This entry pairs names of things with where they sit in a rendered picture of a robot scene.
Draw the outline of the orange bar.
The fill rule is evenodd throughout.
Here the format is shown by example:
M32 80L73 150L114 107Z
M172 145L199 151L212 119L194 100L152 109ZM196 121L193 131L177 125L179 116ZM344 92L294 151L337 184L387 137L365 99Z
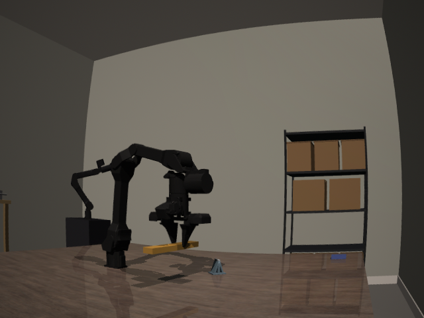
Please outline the orange bar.
M171 243L171 244L161 244L158 246L147 246L147 247L143 247L143 253L146 254L159 254L159 253L165 253L165 252L173 252L176 250L184 250L184 249L188 249L188 248L193 248L193 247L199 247L199 241L192 241L189 240L187 242L186 247L182 246L182 242L178 242L178 243Z

